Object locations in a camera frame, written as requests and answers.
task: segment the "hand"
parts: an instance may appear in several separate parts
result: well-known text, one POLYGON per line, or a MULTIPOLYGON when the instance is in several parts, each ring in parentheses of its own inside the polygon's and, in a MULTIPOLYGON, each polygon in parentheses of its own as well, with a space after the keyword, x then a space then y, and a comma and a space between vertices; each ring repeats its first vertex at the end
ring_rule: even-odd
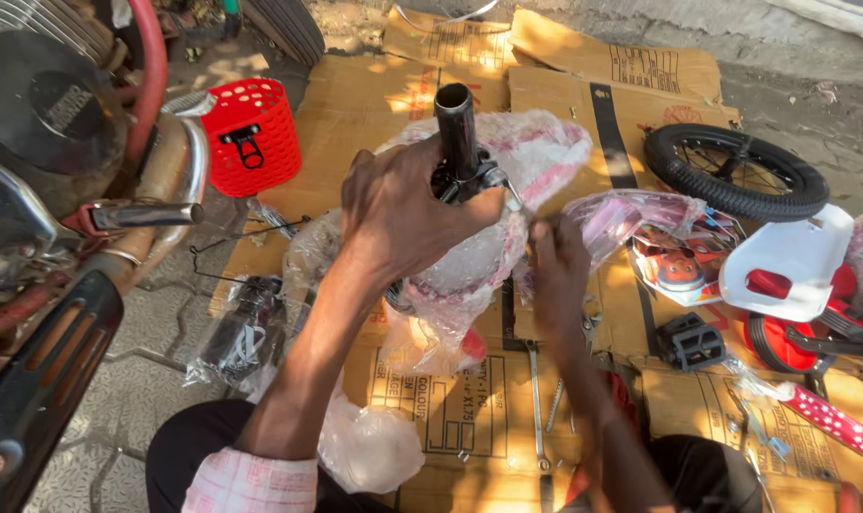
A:
POLYGON ((439 135, 380 155, 362 150, 343 182, 343 251, 386 286, 440 260, 501 219, 506 190, 487 189, 454 206, 431 192, 442 160, 439 135))
POLYGON ((567 216, 537 221, 530 237, 535 247, 536 330, 550 342, 561 342, 580 331, 592 258, 580 228, 567 216))

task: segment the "black strap on cardboard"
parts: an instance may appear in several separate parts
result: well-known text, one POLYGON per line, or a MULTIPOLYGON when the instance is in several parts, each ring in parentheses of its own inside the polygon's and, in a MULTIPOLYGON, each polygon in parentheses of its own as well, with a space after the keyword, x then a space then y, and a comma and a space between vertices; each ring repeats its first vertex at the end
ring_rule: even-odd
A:
MULTIPOLYGON (((612 99, 612 87, 606 84, 590 84, 590 99, 597 119, 599 144, 606 156, 606 168, 609 180, 615 189, 637 189, 637 179, 630 158, 627 157, 625 141, 618 129, 618 118, 615 115, 615 102, 612 99)), ((659 344, 656 340, 655 323, 653 321, 653 305, 650 294, 644 284, 637 280, 637 296, 640 297, 640 309, 644 316, 646 330, 646 346, 651 355, 659 354, 659 344)))

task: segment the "red star-print tube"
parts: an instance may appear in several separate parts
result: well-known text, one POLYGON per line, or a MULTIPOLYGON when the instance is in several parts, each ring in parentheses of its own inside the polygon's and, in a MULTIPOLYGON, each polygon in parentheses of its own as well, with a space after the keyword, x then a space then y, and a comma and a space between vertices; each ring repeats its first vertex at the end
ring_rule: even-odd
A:
POLYGON ((797 383, 786 381, 780 384, 777 390, 791 396, 788 401, 780 399, 779 402, 863 456, 862 423, 797 383))

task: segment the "pink checked sleeve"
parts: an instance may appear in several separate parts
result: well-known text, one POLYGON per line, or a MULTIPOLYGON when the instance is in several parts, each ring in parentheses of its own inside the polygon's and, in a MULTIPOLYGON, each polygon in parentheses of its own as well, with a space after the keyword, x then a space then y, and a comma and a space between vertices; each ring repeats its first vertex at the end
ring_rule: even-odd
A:
POLYGON ((203 460, 181 511, 311 513, 316 488, 316 459, 274 460, 226 447, 203 460))

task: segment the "black wire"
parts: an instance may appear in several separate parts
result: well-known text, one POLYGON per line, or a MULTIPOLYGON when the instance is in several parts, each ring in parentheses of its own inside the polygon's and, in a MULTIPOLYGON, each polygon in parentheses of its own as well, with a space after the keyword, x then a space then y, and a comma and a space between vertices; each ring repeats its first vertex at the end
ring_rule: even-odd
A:
POLYGON ((226 281, 234 281, 235 283, 247 283, 246 281, 244 281, 244 280, 242 280, 242 279, 235 279, 235 278, 233 278, 233 277, 225 277, 224 275, 221 275, 221 276, 220 276, 220 275, 212 275, 212 274, 208 274, 208 273, 200 272, 199 270, 197 270, 197 256, 198 256, 200 253, 203 253, 204 251, 208 251, 208 250, 210 250, 210 249, 212 249, 212 248, 214 248, 214 247, 219 246, 219 245, 220 245, 220 244, 222 244, 223 242, 229 242, 229 241, 232 241, 232 240, 238 240, 238 239, 240 239, 240 238, 253 237, 253 236, 256 236, 256 235, 258 235, 258 234, 263 234, 263 233, 270 232, 270 231, 273 231, 273 230, 278 230, 278 229, 280 229, 280 228, 294 227, 295 225, 300 225, 300 224, 302 224, 302 223, 307 223, 308 221, 311 221, 311 217, 309 217, 309 216, 302 216, 302 218, 301 218, 301 219, 299 219, 298 221, 295 221, 294 223, 286 223, 286 224, 284 224, 284 225, 279 225, 279 226, 277 226, 277 227, 269 227, 269 228, 264 228, 263 230, 254 230, 254 232, 248 232, 248 233, 246 233, 246 234, 238 234, 238 235, 234 235, 234 236, 231 236, 231 237, 226 237, 226 238, 224 238, 224 239, 217 240, 216 242, 214 242, 214 243, 210 244, 209 246, 204 246, 204 247, 203 247, 203 248, 201 248, 201 249, 197 249, 197 246, 191 246, 191 247, 190 247, 190 249, 189 249, 189 251, 190 251, 190 253, 193 255, 194 274, 196 274, 196 275, 200 275, 200 276, 214 277, 214 278, 216 278, 216 279, 224 279, 224 280, 226 280, 226 281))

